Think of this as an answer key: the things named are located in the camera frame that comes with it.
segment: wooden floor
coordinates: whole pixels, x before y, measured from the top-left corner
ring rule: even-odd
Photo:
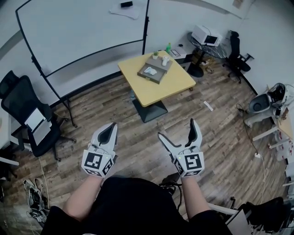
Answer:
[[[143,123],[131,100],[130,88],[123,77],[119,77],[94,87],[71,99],[75,129],[70,122],[62,126],[64,135],[77,139],[77,143],[62,141],[58,143],[57,154],[62,159],[57,163],[52,152],[40,159],[47,179],[50,205],[62,207],[70,194],[87,177],[81,169],[83,150],[92,134],[100,126],[117,122],[118,141],[115,151],[118,155],[111,174],[140,177],[160,183],[164,177],[176,172],[167,151],[157,138],[157,132],[164,133],[175,143],[186,143],[189,120],[194,118],[200,126],[203,142],[205,170],[198,182],[208,202],[229,207],[230,197],[236,198],[236,207],[250,201],[259,204],[263,191],[262,160],[254,157],[252,147],[244,129],[242,117],[236,104],[246,107],[254,94],[245,81],[239,84],[228,78],[228,72],[218,63],[214,74],[206,74],[197,82],[193,91],[186,90],[163,100],[168,113],[148,123]],[[211,112],[203,103],[207,101],[213,108]],[[62,105],[56,112],[67,116]],[[271,126],[264,120],[249,130],[251,136],[257,135]],[[267,149],[272,136],[256,141],[256,147],[264,158],[268,169],[263,202],[282,196],[285,180],[285,163],[277,162],[274,151]],[[9,234],[32,234],[31,228],[40,232],[40,227],[32,218],[23,187],[24,179],[42,177],[38,158],[29,152],[17,156],[20,166],[15,168],[18,178],[3,185],[6,195],[4,205],[0,205],[0,225],[7,225]],[[179,191],[174,195],[179,203]],[[187,218],[184,203],[180,213]]]

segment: green bottle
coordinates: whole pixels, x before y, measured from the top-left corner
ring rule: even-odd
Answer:
[[[166,46],[165,51],[166,51],[167,53],[169,53],[169,52],[170,52],[170,49],[171,49],[171,44],[170,44],[170,42],[169,42],[169,44]]]

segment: black shirt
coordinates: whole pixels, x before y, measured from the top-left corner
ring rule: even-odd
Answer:
[[[230,235],[214,211],[205,211],[185,221],[167,190],[136,178],[108,178],[89,216],[82,222],[51,207],[41,235],[101,234],[205,234]]]

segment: microwave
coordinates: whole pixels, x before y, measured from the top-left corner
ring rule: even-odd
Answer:
[[[202,45],[218,46],[222,36],[212,28],[196,25],[192,37]]]

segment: forearm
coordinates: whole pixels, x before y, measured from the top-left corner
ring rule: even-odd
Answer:
[[[88,176],[66,201],[63,211],[78,221],[82,221],[88,216],[102,181],[101,177]]]
[[[210,210],[195,177],[183,177],[181,180],[188,218],[191,219],[200,212]]]

